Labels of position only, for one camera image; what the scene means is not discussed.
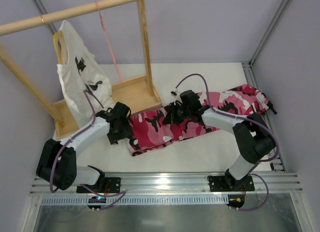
wooden rod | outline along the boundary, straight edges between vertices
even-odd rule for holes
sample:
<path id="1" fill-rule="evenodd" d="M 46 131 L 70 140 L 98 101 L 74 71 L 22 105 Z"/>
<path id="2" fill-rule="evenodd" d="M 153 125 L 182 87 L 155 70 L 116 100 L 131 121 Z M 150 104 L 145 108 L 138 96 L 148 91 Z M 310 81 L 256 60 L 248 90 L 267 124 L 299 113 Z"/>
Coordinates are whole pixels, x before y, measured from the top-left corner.
<path id="1" fill-rule="evenodd" d="M 100 10 L 107 9 L 114 6 L 123 5 L 137 0 L 101 0 L 98 1 Z M 53 13 L 36 16 L 29 19 L 12 22 L 0 26 L 0 36 L 10 34 L 17 31 L 26 30 L 29 28 L 47 25 L 56 21 L 65 20 L 71 17 L 80 16 L 97 11 L 97 6 L 94 2 L 82 6 L 56 11 Z"/>
<path id="2" fill-rule="evenodd" d="M 18 78 L 18 80 L 36 97 L 38 101 L 44 106 L 48 113 L 62 125 L 64 124 L 62 116 L 59 111 L 54 108 L 46 96 L 36 87 L 31 81 L 25 71 L 18 65 L 13 57 L 0 44 L 0 60 L 7 66 L 7 68 Z"/>
<path id="3" fill-rule="evenodd" d="M 143 58 L 144 58 L 144 65 L 145 65 L 146 84 L 147 84 L 147 88 L 150 96 L 154 96 L 155 93 L 154 93 L 154 85 L 152 83 L 145 0 L 138 0 L 137 4 L 138 4 L 138 14 L 139 14 L 139 22 L 140 22 L 140 32 L 141 32 L 141 38 L 142 38 L 142 49 L 143 49 Z"/>

gray wall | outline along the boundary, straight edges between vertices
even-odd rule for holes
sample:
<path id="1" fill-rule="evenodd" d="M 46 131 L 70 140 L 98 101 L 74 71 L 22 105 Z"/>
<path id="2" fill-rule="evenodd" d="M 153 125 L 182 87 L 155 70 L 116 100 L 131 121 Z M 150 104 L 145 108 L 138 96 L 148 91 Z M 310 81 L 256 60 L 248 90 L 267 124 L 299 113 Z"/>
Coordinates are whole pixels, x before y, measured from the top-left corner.
<path id="1" fill-rule="evenodd" d="M 48 12 L 94 0 L 42 0 Z M 281 0 L 145 0 L 152 62 L 249 60 Z M 102 11 L 118 62 L 143 62 L 137 5 Z M 100 64 L 112 63 L 98 13 L 70 19 Z"/>
<path id="2" fill-rule="evenodd" d="M 31 16 L 37 16 L 31 0 L 0 0 L 0 24 Z M 0 43 L 50 100 L 61 97 L 52 37 L 45 27 L 2 36 Z M 2 62 L 0 103 L 0 230 L 16 232 L 25 219 L 43 143 L 52 136 L 54 121 Z"/>
<path id="3" fill-rule="evenodd" d="M 262 90 L 278 110 L 272 120 L 285 165 L 298 173 L 315 218 L 320 218 L 319 4 L 293 0 L 255 65 Z"/>

white t-shirt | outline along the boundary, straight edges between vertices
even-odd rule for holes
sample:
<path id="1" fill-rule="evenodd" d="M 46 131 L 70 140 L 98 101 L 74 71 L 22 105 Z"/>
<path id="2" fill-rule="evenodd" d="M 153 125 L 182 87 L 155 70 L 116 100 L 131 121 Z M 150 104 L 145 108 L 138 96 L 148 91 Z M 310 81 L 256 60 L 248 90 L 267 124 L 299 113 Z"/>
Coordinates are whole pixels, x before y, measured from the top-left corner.
<path id="1" fill-rule="evenodd" d="M 59 30 L 62 31 L 65 41 L 63 64 L 57 65 L 57 72 L 64 99 L 81 128 L 90 121 L 92 116 L 92 110 L 83 91 L 91 91 L 106 110 L 115 105 L 111 98 L 111 84 L 74 27 L 64 20 Z M 92 96 L 89 95 L 89 99 L 96 113 L 102 110 Z"/>

clothes hanger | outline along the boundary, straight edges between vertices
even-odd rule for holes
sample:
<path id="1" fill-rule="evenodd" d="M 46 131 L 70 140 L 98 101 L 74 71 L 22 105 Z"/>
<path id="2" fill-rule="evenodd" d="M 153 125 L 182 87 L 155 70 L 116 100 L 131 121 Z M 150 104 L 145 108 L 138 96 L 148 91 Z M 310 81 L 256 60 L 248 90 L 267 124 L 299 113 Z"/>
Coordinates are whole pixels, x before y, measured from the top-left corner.
<path id="1" fill-rule="evenodd" d="M 64 43 L 65 43 L 63 39 L 62 31 L 56 32 L 53 36 L 54 36 L 53 45 L 54 45 L 56 56 L 58 58 L 58 64 L 62 64 L 64 61 Z M 61 55 L 59 52 L 59 45 L 58 45 L 59 39 L 60 39 L 60 45 L 61 45 Z"/>

white platform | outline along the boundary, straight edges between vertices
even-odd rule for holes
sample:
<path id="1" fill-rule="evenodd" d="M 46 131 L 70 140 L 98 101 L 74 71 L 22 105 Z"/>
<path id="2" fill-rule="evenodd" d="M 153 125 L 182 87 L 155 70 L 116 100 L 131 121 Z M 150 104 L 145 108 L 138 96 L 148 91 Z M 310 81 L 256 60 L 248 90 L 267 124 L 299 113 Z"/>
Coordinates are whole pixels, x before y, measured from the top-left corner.
<path id="1" fill-rule="evenodd" d="M 113 65 L 102 65 L 111 82 L 118 76 Z M 119 65 L 124 79 L 141 75 L 143 64 Z M 224 91 L 246 83 L 241 63 L 172 63 L 152 64 L 153 83 L 163 104 L 173 101 L 170 91 L 191 73 L 202 74 L 210 91 Z M 187 79 L 180 91 L 205 90 L 198 77 Z M 109 172 L 224 172 L 237 159 L 239 150 L 233 135 L 219 130 L 163 149 L 132 157 L 124 143 L 110 145 L 107 136 L 92 144 L 78 158 L 79 166 L 92 165 Z M 270 171 L 269 163 L 259 165 L 256 171 Z"/>

